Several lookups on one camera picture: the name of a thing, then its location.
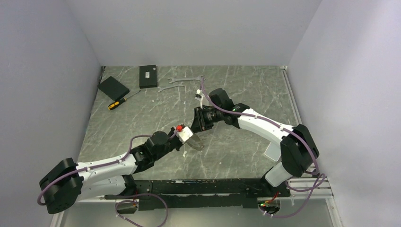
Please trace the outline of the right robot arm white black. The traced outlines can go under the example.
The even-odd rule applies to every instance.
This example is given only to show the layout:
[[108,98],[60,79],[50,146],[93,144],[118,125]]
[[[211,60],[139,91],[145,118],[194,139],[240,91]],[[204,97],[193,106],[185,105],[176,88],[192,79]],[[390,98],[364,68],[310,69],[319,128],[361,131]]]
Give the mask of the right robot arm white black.
[[292,177],[301,177],[311,165],[316,164],[319,151],[306,126],[279,123],[258,114],[245,104],[234,104],[221,88],[213,90],[208,96],[198,89],[195,97],[200,106],[194,109],[192,132],[207,131],[215,123],[224,122],[270,142],[265,156],[276,164],[262,177],[260,186],[264,195],[274,195],[279,185]]

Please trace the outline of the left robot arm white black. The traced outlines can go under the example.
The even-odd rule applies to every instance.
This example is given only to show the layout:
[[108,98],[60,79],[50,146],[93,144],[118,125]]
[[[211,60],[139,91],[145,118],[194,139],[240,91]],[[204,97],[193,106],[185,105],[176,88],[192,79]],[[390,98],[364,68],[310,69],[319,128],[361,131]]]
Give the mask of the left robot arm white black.
[[136,192],[133,174],[153,167],[162,157],[183,145],[176,132],[157,131],[145,136],[137,147],[129,146],[126,153],[91,162],[60,161],[39,186],[37,204],[45,206],[49,214],[70,208],[75,202],[102,195],[121,195],[131,198]]

